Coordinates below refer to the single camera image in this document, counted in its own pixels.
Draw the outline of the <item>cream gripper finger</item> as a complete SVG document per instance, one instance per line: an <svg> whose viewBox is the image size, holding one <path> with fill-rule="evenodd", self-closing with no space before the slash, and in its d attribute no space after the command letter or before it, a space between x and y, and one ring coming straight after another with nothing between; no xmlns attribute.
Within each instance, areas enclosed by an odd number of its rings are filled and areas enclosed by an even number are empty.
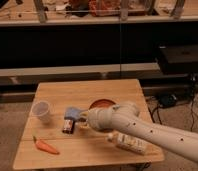
<svg viewBox="0 0 198 171"><path fill-rule="evenodd" d="M89 111L82 111L82 112L80 112L80 116L81 117L86 117L88 115L89 115Z"/></svg>
<svg viewBox="0 0 198 171"><path fill-rule="evenodd" d="M80 129L84 129L84 130L85 129L90 129L90 126L87 122L80 122L79 127L80 127Z"/></svg>

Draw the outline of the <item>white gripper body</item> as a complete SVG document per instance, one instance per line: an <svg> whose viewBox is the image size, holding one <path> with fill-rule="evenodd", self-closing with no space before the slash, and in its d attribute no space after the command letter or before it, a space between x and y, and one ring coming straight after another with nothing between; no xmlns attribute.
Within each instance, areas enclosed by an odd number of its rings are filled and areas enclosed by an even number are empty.
<svg viewBox="0 0 198 171"><path fill-rule="evenodd" d="M99 132L108 130L108 115L105 108L93 108L88 111L87 122L89 126Z"/></svg>

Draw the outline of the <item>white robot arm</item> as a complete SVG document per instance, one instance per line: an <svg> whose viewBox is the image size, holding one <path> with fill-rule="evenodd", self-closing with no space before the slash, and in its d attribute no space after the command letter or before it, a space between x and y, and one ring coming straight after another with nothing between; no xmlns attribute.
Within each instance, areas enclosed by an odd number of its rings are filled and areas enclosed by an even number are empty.
<svg viewBox="0 0 198 171"><path fill-rule="evenodd" d="M198 134L144 121L134 102L126 101L107 108L95 107L79 114L98 132L116 130L167 149L198 163Z"/></svg>

